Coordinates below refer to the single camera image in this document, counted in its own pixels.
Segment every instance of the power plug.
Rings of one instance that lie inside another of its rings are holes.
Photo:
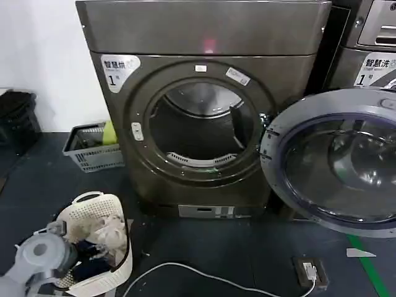
[[[310,262],[303,262],[303,266],[305,269],[305,273],[307,275],[307,278],[309,280],[316,280],[317,276],[317,271],[316,271],[316,267],[312,265],[312,263]]]

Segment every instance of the open door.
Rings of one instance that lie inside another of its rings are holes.
[[[396,92],[306,97],[279,114],[260,147],[272,189],[327,228],[396,237]]]

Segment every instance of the gray plastic basket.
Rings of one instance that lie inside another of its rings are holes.
[[[124,166],[119,144],[102,145],[105,123],[74,127],[63,148],[82,171],[94,172]]]

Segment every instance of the floor tape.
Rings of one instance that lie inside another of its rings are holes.
[[[354,235],[348,235],[348,238],[354,248],[365,251],[363,243],[360,241],[359,237]],[[360,257],[359,260],[364,268],[364,271],[366,271],[372,285],[376,289],[378,297],[390,297],[389,291],[382,282],[377,270],[374,268],[371,259],[367,257]]]

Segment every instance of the front-load washing machine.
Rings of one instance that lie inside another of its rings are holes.
[[[272,188],[327,228],[396,236],[396,93],[301,95],[329,5],[77,3],[144,204],[238,217]]]
[[[261,212],[270,117],[301,98],[330,1],[81,1],[82,28],[147,210]]]
[[[396,1],[334,0],[307,93],[396,87]]]

